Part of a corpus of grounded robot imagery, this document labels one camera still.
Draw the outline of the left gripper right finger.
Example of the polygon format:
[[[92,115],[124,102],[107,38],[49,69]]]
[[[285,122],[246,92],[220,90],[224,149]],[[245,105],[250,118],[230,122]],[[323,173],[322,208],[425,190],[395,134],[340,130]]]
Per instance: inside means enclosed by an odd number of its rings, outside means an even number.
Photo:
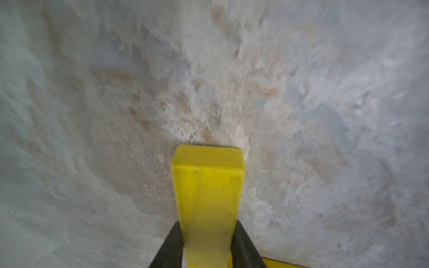
[[[267,268],[240,221],[236,222],[231,256],[233,268]]]

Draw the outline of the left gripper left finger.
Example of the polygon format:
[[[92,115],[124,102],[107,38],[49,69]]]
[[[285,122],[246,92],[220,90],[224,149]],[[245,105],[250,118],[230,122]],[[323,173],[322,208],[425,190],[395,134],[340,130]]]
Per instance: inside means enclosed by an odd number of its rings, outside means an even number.
[[[175,222],[149,268],[181,268],[183,235],[179,221]]]

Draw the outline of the yellow block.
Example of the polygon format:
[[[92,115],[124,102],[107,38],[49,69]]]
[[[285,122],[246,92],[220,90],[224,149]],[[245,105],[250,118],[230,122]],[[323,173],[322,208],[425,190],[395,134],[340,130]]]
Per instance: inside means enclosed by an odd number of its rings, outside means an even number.
[[[231,253],[228,268],[303,268],[302,266],[288,264],[262,258],[257,252]]]
[[[245,180],[243,151],[180,145],[172,178],[189,268],[226,268]]]

